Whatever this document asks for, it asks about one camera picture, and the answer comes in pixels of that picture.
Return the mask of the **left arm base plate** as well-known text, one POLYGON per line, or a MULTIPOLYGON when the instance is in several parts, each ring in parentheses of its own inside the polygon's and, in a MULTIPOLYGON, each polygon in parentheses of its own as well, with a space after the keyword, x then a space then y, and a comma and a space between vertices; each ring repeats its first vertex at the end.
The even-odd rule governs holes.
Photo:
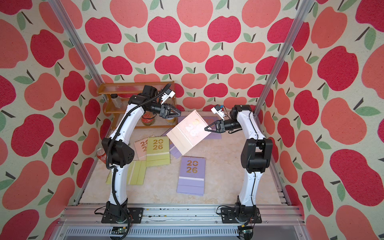
POLYGON ((103 224, 140 224, 143 217, 143 208, 125 208, 125 213, 118 206, 111 206, 105 210, 101 223, 103 224))

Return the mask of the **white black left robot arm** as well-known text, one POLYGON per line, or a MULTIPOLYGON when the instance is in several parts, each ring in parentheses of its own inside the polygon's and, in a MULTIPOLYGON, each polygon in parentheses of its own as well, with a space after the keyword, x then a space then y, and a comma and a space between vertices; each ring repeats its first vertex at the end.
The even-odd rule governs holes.
POLYGON ((113 174, 111 195, 106 203, 106 217, 113 216, 122 221, 130 218, 126 182, 129 164, 133 161, 135 152, 129 146, 129 141, 139 120, 145 113, 153 113, 163 119, 181 115, 180 110, 166 103, 166 100, 175 95, 175 92, 171 90, 171 85, 168 83, 161 91, 145 85, 140 94, 131 96, 117 129, 109 138, 102 140, 107 157, 106 167, 113 174))

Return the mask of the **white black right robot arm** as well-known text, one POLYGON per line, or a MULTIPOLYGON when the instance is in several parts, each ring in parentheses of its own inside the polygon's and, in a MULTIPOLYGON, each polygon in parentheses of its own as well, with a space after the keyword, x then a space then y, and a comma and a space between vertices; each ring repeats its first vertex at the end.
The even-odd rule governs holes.
POLYGON ((205 131, 221 134, 242 130, 246 138, 241 153, 241 165, 245 170, 241 192, 234 207, 219 206, 217 214, 222 217, 224 224, 260 224, 262 218, 256 206, 256 194, 261 177, 270 166, 273 142, 266 139, 258 128, 251 106, 235 105, 227 120, 224 119, 223 106, 216 105, 211 111, 221 119, 205 127, 205 131))

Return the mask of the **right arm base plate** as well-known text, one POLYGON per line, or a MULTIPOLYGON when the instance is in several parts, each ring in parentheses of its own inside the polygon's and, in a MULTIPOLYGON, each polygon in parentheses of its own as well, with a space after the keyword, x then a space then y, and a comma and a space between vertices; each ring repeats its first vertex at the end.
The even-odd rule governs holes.
POLYGON ((256 206, 222 207, 219 211, 223 224, 261 224, 262 217, 256 206))

